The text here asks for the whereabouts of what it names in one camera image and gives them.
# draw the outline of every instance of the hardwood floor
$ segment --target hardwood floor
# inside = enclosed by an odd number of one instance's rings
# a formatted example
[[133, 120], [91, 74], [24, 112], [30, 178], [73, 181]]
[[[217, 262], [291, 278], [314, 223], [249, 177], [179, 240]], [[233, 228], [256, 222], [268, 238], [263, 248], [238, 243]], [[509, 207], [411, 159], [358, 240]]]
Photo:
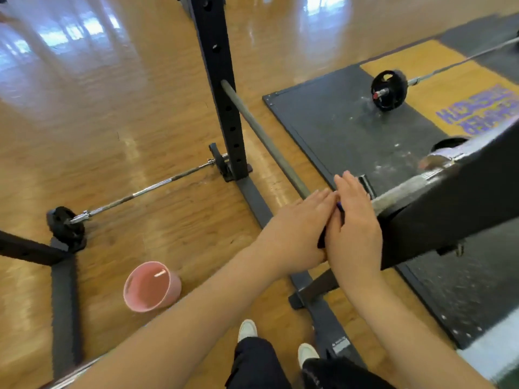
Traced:
[[[324, 187], [261, 96], [493, 12], [519, 0], [227, 0], [237, 91], [310, 189]], [[252, 178], [273, 212], [295, 190], [243, 122]], [[47, 243], [47, 210], [95, 209], [193, 166], [223, 148], [192, 21], [176, 0], [9, 0], [0, 6], [0, 229]], [[240, 192], [204, 169], [87, 224], [78, 254], [85, 358], [117, 346], [156, 313], [122, 299], [139, 263], [178, 271], [183, 294], [259, 233]], [[392, 270], [395, 292], [432, 330], [432, 318]], [[0, 387], [52, 379], [50, 270], [0, 257]], [[244, 317], [270, 340], [289, 379], [311, 321], [294, 312], [288, 280]], [[346, 298], [327, 299], [374, 372], [403, 382]], [[239, 322], [187, 385], [220, 388]]]

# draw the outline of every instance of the person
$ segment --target person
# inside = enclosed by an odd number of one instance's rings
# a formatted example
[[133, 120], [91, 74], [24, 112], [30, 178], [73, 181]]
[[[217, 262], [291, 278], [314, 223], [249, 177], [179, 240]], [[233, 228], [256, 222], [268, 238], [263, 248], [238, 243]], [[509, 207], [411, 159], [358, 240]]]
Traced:
[[[182, 388], [216, 341], [270, 284], [325, 258], [410, 388], [492, 388], [393, 294], [380, 272], [382, 235], [366, 192], [349, 172], [334, 181], [337, 191], [316, 191], [281, 208], [250, 246], [104, 356], [71, 388]], [[325, 226], [323, 251], [317, 241]], [[274, 349], [257, 337], [252, 321], [242, 324], [239, 336], [228, 389], [290, 388]], [[344, 360], [318, 359], [308, 344], [300, 347], [299, 359], [310, 387], [391, 387], [365, 370], [345, 369]], [[319, 369], [325, 374], [312, 377]], [[335, 373], [341, 371], [349, 379], [338, 380]]]

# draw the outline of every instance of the round hole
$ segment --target round hole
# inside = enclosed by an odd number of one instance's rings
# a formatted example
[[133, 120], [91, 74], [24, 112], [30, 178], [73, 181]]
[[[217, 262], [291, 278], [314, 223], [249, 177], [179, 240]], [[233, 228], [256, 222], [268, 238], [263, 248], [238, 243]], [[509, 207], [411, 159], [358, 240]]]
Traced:
[[205, 0], [204, 1], [204, 10], [207, 12], [211, 12], [212, 8], [213, 8], [213, 2], [211, 0]]

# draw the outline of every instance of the gray mat section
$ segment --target gray mat section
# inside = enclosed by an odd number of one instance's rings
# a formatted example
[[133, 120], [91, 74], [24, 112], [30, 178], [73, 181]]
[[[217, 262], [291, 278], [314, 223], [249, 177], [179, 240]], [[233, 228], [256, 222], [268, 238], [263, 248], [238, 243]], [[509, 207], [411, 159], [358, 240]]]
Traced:
[[[518, 19], [489, 16], [438, 39], [469, 55], [513, 38]], [[518, 81], [514, 51], [511, 46], [481, 62]], [[367, 174], [381, 194], [414, 176], [419, 159], [445, 134], [406, 104], [380, 114], [369, 98], [371, 80], [357, 64], [266, 95], [264, 101], [328, 184], [333, 186], [333, 174], [349, 169]], [[472, 237], [461, 258], [429, 253], [398, 268], [459, 348], [519, 304], [518, 236], [519, 222], [513, 221]]]

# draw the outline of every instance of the pink bucket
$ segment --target pink bucket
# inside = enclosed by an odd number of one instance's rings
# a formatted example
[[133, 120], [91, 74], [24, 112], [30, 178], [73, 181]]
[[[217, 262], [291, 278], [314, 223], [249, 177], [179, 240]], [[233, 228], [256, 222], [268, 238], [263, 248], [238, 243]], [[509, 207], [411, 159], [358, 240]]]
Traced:
[[182, 290], [178, 275], [160, 262], [144, 262], [128, 276], [122, 293], [126, 305], [137, 313], [166, 307], [177, 301]]

